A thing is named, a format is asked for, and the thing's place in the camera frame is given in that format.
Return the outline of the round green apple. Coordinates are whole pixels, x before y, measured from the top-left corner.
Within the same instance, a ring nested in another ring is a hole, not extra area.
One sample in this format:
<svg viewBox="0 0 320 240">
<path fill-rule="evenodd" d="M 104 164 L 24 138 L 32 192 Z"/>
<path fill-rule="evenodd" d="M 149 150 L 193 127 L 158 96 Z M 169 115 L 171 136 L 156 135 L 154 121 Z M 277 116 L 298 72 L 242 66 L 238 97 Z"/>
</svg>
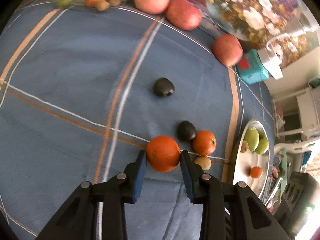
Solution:
<svg viewBox="0 0 320 240">
<path fill-rule="evenodd" d="M 266 138 L 262 138 L 259 140 L 259 144 L 255 149 L 256 154 L 264 154 L 269 148 L 269 141 Z"/>
</svg>

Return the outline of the brown kiwi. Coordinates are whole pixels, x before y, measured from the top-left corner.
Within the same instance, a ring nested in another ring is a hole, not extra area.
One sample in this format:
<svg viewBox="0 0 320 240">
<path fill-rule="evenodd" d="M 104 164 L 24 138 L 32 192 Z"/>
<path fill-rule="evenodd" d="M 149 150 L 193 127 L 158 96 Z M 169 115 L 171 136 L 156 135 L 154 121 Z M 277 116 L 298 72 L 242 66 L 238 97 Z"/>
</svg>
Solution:
<svg viewBox="0 0 320 240">
<path fill-rule="evenodd" d="M 194 160 L 194 163 L 200 165 L 204 171 L 211 168 L 212 162 L 207 156 L 199 156 Z"/>
<path fill-rule="evenodd" d="M 242 142 L 242 145 L 241 145 L 241 148 L 240 148 L 240 152 L 241 153 L 246 153 L 247 151 L 249 150 L 249 144 L 247 141 L 243 141 Z"/>
</svg>

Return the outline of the large front orange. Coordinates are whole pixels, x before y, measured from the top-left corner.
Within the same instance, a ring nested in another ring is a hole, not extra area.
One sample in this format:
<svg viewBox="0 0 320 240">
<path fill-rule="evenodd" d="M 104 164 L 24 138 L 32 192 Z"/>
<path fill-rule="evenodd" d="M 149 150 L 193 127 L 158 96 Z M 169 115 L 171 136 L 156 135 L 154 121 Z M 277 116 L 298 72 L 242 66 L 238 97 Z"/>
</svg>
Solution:
<svg viewBox="0 0 320 240">
<path fill-rule="evenodd" d="M 180 162 L 180 148 L 177 142 L 166 135 L 153 138 L 146 147 L 151 167 L 158 172 L 170 172 Z"/>
</svg>

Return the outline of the small orange on tray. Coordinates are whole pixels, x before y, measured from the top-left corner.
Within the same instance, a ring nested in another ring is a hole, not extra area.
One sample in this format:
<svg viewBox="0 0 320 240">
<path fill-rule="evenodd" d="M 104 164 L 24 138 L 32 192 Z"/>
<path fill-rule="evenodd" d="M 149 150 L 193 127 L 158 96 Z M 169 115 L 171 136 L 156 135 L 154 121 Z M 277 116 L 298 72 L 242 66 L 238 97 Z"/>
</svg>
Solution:
<svg viewBox="0 0 320 240">
<path fill-rule="evenodd" d="M 249 175 L 254 179 L 258 179 L 263 175 L 263 169 L 259 166 L 255 166 L 250 169 Z"/>
</svg>

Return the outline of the orange with stem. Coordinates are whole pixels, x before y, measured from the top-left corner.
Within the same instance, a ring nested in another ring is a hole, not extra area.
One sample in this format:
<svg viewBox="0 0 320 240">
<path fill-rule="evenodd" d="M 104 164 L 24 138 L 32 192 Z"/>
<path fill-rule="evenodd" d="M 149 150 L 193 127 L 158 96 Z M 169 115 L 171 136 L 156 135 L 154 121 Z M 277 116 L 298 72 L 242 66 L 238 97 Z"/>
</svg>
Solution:
<svg viewBox="0 0 320 240">
<path fill-rule="evenodd" d="M 208 130 L 201 130 L 196 133 L 193 139 L 193 150 L 201 155 L 208 156 L 216 150 L 216 137 L 213 132 Z"/>
</svg>

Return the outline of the green mango on tray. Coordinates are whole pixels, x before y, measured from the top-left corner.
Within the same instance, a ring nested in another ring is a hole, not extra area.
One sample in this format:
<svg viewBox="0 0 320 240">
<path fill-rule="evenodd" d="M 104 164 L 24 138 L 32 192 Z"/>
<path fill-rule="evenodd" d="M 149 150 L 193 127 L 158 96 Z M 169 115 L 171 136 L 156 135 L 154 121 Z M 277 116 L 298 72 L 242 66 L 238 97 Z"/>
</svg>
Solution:
<svg viewBox="0 0 320 240">
<path fill-rule="evenodd" d="M 254 152 L 257 146 L 259 145 L 259 132 L 255 127 L 250 127 L 247 129 L 244 137 L 244 141 L 248 143 L 248 149 L 251 152 Z"/>
</svg>

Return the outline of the dark plum beside oranges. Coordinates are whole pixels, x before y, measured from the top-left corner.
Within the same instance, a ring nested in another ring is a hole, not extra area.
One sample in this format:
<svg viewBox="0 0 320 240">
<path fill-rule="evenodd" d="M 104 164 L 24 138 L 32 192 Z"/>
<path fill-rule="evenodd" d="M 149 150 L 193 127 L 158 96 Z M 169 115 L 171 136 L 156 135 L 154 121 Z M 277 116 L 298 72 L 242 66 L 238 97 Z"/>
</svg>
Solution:
<svg viewBox="0 0 320 240">
<path fill-rule="evenodd" d="M 181 141 L 191 141 L 196 136 L 196 128 L 189 121 L 182 121 L 177 127 L 177 136 Z"/>
</svg>

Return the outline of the blue plaid tablecloth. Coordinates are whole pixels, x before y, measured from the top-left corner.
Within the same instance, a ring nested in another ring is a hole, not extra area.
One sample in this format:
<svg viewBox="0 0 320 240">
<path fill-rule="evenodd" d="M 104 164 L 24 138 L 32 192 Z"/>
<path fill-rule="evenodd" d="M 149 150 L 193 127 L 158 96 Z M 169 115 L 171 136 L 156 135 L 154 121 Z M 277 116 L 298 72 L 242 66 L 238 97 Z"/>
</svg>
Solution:
<svg viewBox="0 0 320 240">
<path fill-rule="evenodd" d="M 268 88 L 213 57 L 218 34 L 209 23 L 178 30 L 130 4 L 98 13 L 36 0 L 13 14 L 1 35 L 1 210 L 18 238 L 35 239 L 81 182 L 118 174 L 183 120 L 215 134 L 218 179 L 250 119 L 273 138 Z M 153 93 L 162 77 L 173 95 Z"/>
</svg>

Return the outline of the teal house-shaped box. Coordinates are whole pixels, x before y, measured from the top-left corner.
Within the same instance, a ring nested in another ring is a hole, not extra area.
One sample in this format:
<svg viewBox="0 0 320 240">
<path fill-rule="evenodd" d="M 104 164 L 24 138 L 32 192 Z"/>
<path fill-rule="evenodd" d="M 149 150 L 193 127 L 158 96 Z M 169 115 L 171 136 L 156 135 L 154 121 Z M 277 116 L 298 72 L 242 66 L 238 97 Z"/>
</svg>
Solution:
<svg viewBox="0 0 320 240">
<path fill-rule="evenodd" d="M 251 49 L 244 54 L 236 65 L 236 68 L 240 78 L 248 85 L 259 83 L 270 77 L 268 70 L 262 64 L 256 49 Z"/>
</svg>

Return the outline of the lone dark plum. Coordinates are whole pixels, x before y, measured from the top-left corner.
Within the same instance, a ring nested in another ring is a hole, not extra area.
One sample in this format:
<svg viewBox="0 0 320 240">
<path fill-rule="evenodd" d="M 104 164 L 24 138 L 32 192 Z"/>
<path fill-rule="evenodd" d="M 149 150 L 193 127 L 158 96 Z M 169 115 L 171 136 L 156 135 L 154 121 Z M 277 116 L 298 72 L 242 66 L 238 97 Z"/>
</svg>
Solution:
<svg viewBox="0 0 320 240">
<path fill-rule="evenodd" d="M 175 87 L 173 83 L 167 78 L 157 79 L 153 85 L 153 93 L 159 97 L 167 97 L 173 95 L 175 92 Z"/>
</svg>

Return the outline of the right red apple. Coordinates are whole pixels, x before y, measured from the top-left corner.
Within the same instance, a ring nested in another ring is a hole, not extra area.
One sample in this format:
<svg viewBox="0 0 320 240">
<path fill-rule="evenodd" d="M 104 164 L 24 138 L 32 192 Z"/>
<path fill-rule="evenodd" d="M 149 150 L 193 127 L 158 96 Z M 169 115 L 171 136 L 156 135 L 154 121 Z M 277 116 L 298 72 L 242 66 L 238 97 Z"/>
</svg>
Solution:
<svg viewBox="0 0 320 240">
<path fill-rule="evenodd" d="M 228 68 L 236 65 L 243 56 L 239 40 L 231 34 L 220 35 L 212 45 L 212 52 L 216 59 Z"/>
</svg>

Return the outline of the red apple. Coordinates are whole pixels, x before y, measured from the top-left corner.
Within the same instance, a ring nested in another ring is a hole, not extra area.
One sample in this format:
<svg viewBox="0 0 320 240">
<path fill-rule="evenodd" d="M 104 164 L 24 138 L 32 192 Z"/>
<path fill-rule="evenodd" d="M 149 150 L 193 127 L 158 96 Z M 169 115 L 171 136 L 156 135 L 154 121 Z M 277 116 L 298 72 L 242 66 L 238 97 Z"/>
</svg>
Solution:
<svg viewBox="0 0 320 240">
<path fill-rule="evenodd" d="M 231 34 L 220 35 L 212 45 L 212 52 L 216 59 L 228 68 L 236 65 L 243 56 L 239 40 Z"/>
<path fill-rule="evenodd" d="M 182 30 L 196 29 L 202 21 L 202 13 L 187 0 L 172 0 L 166 10 L 167 20 Z"/>
</svg>

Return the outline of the floral painting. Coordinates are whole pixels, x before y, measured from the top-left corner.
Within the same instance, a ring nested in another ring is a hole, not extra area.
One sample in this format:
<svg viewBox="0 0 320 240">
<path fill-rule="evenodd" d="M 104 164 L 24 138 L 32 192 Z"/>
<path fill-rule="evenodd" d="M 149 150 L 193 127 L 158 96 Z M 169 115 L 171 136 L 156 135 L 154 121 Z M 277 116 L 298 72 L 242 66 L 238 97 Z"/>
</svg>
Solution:
<svg viewBox="0 0 320 240">
<path fill-rule="evenodd" d="M 283 33 L 290 21 L 307 17 L 302 0 L 193 0 L 203 3 L 213 21 L 255 49 Z"/>
</svg>

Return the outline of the middle red apple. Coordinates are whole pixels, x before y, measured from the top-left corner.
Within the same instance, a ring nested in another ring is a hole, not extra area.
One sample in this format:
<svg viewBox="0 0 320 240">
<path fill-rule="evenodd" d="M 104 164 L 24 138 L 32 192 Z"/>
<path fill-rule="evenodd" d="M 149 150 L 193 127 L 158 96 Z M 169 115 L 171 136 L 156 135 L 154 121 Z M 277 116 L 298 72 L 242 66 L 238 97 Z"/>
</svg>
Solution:
<svg viewBox="0 0 320 240">
<path fill-rule="evenodd" d="M 187 0 L 172 0 L 166 10 L 167 20 L 182 30 L 196 29 L 202 21 L 202 13 Z"/>
</svg>

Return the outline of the pale pink apple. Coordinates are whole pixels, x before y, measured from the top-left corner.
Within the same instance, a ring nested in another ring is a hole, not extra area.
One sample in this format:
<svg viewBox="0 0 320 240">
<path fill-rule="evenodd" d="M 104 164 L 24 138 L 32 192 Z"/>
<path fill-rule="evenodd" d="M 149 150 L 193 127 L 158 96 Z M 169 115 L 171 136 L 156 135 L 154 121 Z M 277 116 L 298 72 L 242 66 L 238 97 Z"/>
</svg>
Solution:
<svg viewBox="0 0 320 240">
<path fill-rule="evenodd" d="M 170 0 L 134 0 L 135 7 L 148 14 L 161 14 L 163 13 Z"/>
</svg>

